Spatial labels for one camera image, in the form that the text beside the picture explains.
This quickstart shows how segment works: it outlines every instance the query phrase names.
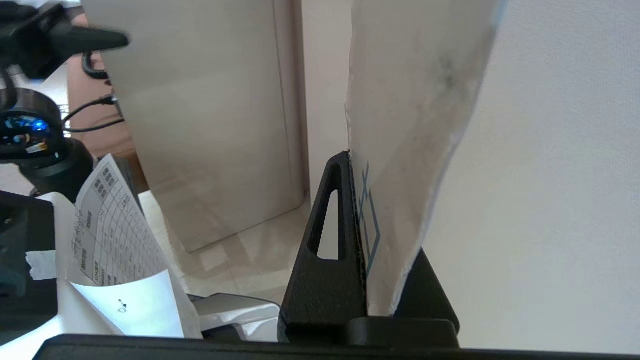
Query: table grid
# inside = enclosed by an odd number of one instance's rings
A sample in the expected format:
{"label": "table grid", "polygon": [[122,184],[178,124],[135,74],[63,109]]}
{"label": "table grid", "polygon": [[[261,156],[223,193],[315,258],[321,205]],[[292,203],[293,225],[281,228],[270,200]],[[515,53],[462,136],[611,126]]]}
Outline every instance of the table grid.
{"label": "table grid", "polygon": [[137,281],[166,268],[164,254],[112,157],[94,170],[76,206],[74,254],[81,271],[97,286]]}

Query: printed form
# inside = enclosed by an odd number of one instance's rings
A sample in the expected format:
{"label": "printed form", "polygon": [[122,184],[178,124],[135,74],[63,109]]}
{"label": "printed form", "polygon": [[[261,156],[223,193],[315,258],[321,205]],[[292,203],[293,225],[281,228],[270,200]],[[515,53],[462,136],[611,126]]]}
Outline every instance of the printed form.
{"label": "printed form", "polygon": [[198,315],[112,155],[76,200],[68,280],[122,334],[202,338]]}

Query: white tape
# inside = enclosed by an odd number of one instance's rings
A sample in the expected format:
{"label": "white tape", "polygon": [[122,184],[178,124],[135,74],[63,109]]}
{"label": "white tape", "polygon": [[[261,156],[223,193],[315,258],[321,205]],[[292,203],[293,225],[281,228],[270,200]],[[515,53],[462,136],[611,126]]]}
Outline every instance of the white tape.
{"label": "white tape", "polygon": [[27,263],[31,266],[33,280],[49,280],[56,278],[56,251],[27,251]]}

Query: white wall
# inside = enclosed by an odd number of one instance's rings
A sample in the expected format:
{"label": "white wall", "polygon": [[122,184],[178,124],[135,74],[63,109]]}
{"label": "white wall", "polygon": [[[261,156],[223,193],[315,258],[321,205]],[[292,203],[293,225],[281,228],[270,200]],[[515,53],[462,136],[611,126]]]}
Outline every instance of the white wall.
{"label": "white wall", "polygon": [[424,246],[463,347],[640,354],[640,3],[508,2]]}
{"label": "white wall", "polygon": [[[301,0],[310,197],[327,160],[348,148],[344,102],[349,85],[351,0]],[[319,249],[337,257],[337,195],[332,195]]]}

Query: beige cabinet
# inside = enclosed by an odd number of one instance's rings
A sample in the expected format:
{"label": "beige cabinet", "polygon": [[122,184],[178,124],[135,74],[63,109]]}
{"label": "beige cabinet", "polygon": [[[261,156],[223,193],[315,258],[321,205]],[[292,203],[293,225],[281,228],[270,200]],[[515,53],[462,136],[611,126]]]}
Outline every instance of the beige cabinet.
{"label": "beige cabinet", "polygon": [[292,2],[84,0],[149,186],[188,251],[303,200]]}

